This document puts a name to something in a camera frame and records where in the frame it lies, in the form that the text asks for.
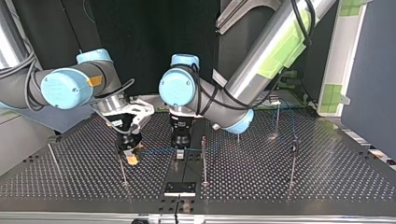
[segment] metal pin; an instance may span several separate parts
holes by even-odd
[[[296,166],[296,153],[293,153],[293,165],[291,166],[290,188],[294,185],[294,170]]]
[[[207,182],[207,176],[206,176],[206,137],[205,136],[202,136],[201,146],[202,146],[202,157],[204,160],[204,183],[203,183],[203,185],[206,187],[209,185],[209,183]]]
[[[277,128],[279,126],[279,113],[280,113],[280,104],[277,104],[277,112],[276,112],[276,133],[277,133]]]
[[[121,157],[120,157],[120,168],[121,168],[121,171],[122,171],[122,177],[123,177],[123,179],[124,179],[124,185],[125,186],[127,186],[128,185],[128,181],[126,181],[126,175],[125,175],[125,171],[124,171],[124,167],[123,167],[123,164],[122,164],[122,159],[121,159]]]
[[[49,147],[50,155],[52,156],[55,163],[58,165],[58,160],[56,159],[55,153],[53,152],[52,145],[48,143],[47,146]]]

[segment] yellow object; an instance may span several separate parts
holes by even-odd
[[[137,165],[139,163],[139,159],[136,157],[136,155],[126,156],[126,160],[130,165]]]
[[[88,85],[91,87],[99,86],[100,84],[102,84],[102,76],[90,77],[88,79]]]

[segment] black perforated table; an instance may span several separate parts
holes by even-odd
[[[100,118],[27,158],[0,178],[2,212],[240,216],[396,217],[396,173],[315,111],[255,112],[240,135],[196,121],[193,147],[175,160],[168,114],[155,114],[143,132],[142,161],[127,166],[122,185],[115,133]],[[201,137],[206,138],[203,182]],[[293,136],[301,148],[290,183]],[[168,182],[195,182],[195,197],[170,198]]]

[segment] vertical rod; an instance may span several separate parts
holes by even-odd
[[[280,104],[277,104],[277,112],[276,112],[276,133],[279,127],[279,112],[280,112]]]
[[[28,56],[5,0],[0,0],[0,70],[20,64]]]
[[[204,186],[208,186],[209,183],[207,182],[207,175],[206,175],[206,137],[202,137],[202,157],[204,160]]]
[[[121,156],[120,156],[120,168],[121,168],[121,171],[122,171],[122,178],[123,178],[123,181],[124,181],[123,184],[125,186],[127,186],[128,185],[128,181],[126,180],[125,170],[124,170],[124,167],[123,167],[123,164],[122,164]]]
[[[55,153],[53,152],[53,148],[50,143],[48,143],[48,147],[49,147],[49,152],[50,152],[51,157],[53,158],[55,163],[58,165],[58,160],[56,159]]]
[[[293,153],[293,164],[291,165],[291,176],[290,176],[290,189],[294,186],[294,170],[296,166],[296,153]]]

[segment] robotic arm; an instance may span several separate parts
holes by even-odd
[[[230,133],[244,132],[254,117],[252,103],[276,74],[284,67],[290,67],[305,48],[293,2],[283,2],[221,90],[197,76],[198,57],[175,54],[171,68],[160,82],[163,100],[204,116],[215,123],[214,128],[223,128]],[[309,8],[314,9],[318,21],[335,0],[312,0],[312,6],[308,2],[295,0],[304,27],[309,27],[313,19]]]
[[[0,79],[0,103],[11,108],[26,108],[27,101],[36,105],[52,105],[60,109],[91,104],[107,124],[117,131],[117,149],[128,163],[138,163],[136,149],[142,140],[141,130],[154,113],[152,105],[123,93],[134,80],[124,86],[107,51],[97,49],[79,54],[78,64],[55,70],[35,72],[22,69]],[[28,91],[28,99],[23,93]]]

